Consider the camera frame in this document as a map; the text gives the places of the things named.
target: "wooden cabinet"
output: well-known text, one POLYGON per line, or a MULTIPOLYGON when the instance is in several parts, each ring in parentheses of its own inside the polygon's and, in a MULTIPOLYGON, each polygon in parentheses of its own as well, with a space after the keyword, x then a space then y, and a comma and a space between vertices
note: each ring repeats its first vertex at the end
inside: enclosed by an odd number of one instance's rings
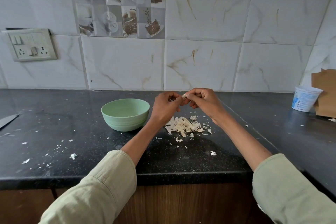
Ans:
MULTIPOLYGON (((57 189, 57 196, 66 189, 57 189)), ((1 224, 36 224, 54 201, 51 190, 0 191, 1 224)), ((249 184, 139 186, 114 224, 271 224, 249 184)))

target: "black countertop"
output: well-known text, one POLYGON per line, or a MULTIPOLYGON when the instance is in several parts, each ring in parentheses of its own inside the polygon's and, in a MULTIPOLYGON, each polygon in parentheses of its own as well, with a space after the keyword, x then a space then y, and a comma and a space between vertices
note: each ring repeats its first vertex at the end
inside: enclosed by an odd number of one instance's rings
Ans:
MULTIPOLYGON (((120 149, 138 132, 111 129, 103 120, 101 107, 120 98, 139 98, 153 106, 157 94, 0 90, 0 118, 21 114, 0 130, 0 189, 74 186, 107 152, 120 149), (72 153, 78 155, 75 160, 70 158, 72 153)), ((217 95, 228 112, 242 125, 248 125, 245 128, 268 150, 286 154, 301 171, 336 195, 335 123, 292 110, 292 94, 217 95)), ((138 185, 240 182, 252 178, 251 169, 229 137, 200 109, 194 113, 184 106, 177 113, 193 115, 200 123, 210 125, 212 136, 194 133, 194 140, 187 137, 178 143, 176 134, 168 135, 162 128, 137 165, 138 185)))

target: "bowl rim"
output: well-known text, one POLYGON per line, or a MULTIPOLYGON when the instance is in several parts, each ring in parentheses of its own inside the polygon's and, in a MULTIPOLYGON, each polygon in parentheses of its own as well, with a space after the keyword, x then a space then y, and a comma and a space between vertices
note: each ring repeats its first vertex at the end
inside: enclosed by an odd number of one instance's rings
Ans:
POLYGON ((142 99, 138 99, 138 98, 121 98, 121 99, 116 99, 116 100, 113 100, 113 101, 111 101, 111 102, 108 102, 108 103, 104 104, 104 105, 101 107, 100 111, 101 111, 101 113, 102 113, 103 116, 106 115, 107 117, 124 119, 124 118, 131 118, 131 117, 136 117, 136 116, 142 115, 142 114, 148 112, 150 107, 151 107, 151 105, 150 105, 147 101, 142 100, 142 99), (112 103, 112 102, 116 102, 116 101, 120 101, 120 100, 125 100, 125 99, 132 99, 132 100, 136 100, 136 101, 142 101, 142 102, 145 102, 145 103, 148 104, 148 109, 147 109, 145 112, 141 113, 141 114, 137 114, 137 115, 133 115, 133 116, 127 116, 127 117, 116 117, 116 116, 110 116, 110 115, 107 115, 107 114, 103 113, 103 107, 106 106, 107 104, 112 103))

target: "green bowl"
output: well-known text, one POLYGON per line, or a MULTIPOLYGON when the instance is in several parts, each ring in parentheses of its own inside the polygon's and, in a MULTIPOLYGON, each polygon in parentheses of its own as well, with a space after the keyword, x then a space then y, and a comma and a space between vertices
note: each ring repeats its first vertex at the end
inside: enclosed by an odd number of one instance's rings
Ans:
POLYGON ((107 125, 125 132, 140 128, 147 120, 149 103, 141 99, 126 98, 109 102, 101 108, 107 125))

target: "hand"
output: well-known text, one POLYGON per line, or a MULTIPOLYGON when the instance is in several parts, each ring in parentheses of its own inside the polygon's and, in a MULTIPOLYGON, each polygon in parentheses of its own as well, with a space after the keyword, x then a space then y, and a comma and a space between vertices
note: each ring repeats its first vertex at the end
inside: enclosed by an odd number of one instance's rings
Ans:
POLYGON ((197 107, 201 108, 202 111, 205 112, 216 125, 218 125, 218 119, 220 119, 220 116, 222 114, 227 114, 212 89, 194 88, 186 92, 183 96, 187 97, 184 100, 184 104, 190 102, 189 105, 193 109, 197 107))
POLYGON ((160 93, 154 101, 152 115, 150 121, 158 122, 162 127, 174 115, 176 111, 180 111, 179 106, 183 104, 183 98, 174 91, 165 91, 160 93))

